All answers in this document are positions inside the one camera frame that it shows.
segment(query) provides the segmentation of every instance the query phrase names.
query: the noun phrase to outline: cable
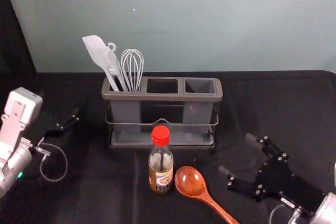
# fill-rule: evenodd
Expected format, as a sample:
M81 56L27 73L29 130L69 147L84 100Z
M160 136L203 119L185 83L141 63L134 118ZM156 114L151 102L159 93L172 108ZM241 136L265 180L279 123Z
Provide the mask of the cable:
M59 182L61 181L62 179L65 178L65 176L67 175L68 173L68 158L67 158L67 155L65 154L65 152L58 146L54 145L54 144L48 144L48 143L42 143L43 140L40 140L39 144L42 144L42 145L47 145L47 146L51 146L51 147L54 147L56 149L58 149L59 151L61 151L61 153L63 154L64 156L64 159L65 159L65 171L64 171L64 174L60 177L60 178L57 178L57 179L51 179L51 178L48 178L42 171L42 166L43 166L43 162L46 160L46 157L47 156L44 156L42 158L42 161L40 163L40 173L41 173L41 176L46 180L46 181L49 181L49 182Z
M276 212L279 208L281 208L281 207L285 207L285 205L284 205L284 204L278 205L277 207L275 207L275 208L272 210L271 214L269 215L269 221L268 221L268 224L272 224L272 218L273 218L273 215L274 215L275 212Z

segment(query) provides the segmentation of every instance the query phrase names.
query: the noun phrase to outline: white utensil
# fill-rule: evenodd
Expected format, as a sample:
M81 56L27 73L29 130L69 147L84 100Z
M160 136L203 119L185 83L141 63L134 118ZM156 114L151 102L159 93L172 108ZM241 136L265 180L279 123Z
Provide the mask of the white utensil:
M86 49L88 50L91 59L97 64L99 67L104 70L106 77L108 78L111 87L114 91L119 91L117 84L114 81L113 76L110 74L108 70L108 66L104 61L103 55L106 51L106 45L104 41L98 37L97 35L90 35L82 38Z
M121 55L121 71L130 91L140 88L144 59L136 49L126 49Z
M116 50L116 46L114 43L108 43L107 46L106 46L106 51L105 51L105 54L104 54L104 60L106 61L107 63L107 66L108 66L108 70L110 72L110 74L112 76L115 76L116 78L118 78L121 86L122 86L122 89L124 91L128 91L128 88L126 87L126 84L125 84L125 81L124 81L124 77L121 73L121 70L120 70L120 62L119 62L119 59L118 57L116 56L116 54L114 53L115 50Z

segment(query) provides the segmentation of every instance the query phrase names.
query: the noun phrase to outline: red bottle cap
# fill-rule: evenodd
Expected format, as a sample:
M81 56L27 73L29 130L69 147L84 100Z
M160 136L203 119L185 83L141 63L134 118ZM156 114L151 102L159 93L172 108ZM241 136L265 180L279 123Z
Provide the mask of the red bottle cap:
M153 144L158 147L169 145L170 132L166 126L156 126L152 131Z

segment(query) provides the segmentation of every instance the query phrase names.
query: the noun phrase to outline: white silicone spatula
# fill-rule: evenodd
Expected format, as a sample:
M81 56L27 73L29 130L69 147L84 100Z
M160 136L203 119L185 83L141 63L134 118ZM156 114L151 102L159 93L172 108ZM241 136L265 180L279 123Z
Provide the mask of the white silicone spatula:
M118 86L115 83L113 76L110 74L108 66L103 58L106 49L104 41L97 35L86 36L83 37L82 40L91 56L91 59L94 61L95 64L101 67L102 70L104 70L106 77L111 84L112 89L114 91L119 91Z

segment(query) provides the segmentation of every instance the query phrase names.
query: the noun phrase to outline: bottle label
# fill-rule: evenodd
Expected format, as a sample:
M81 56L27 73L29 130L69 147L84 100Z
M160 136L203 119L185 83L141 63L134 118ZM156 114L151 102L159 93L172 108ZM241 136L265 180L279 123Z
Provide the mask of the bottle label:
M166 172L157 172L149 168L149 184L153 191L165 193L171 188L173 180L173 167Z

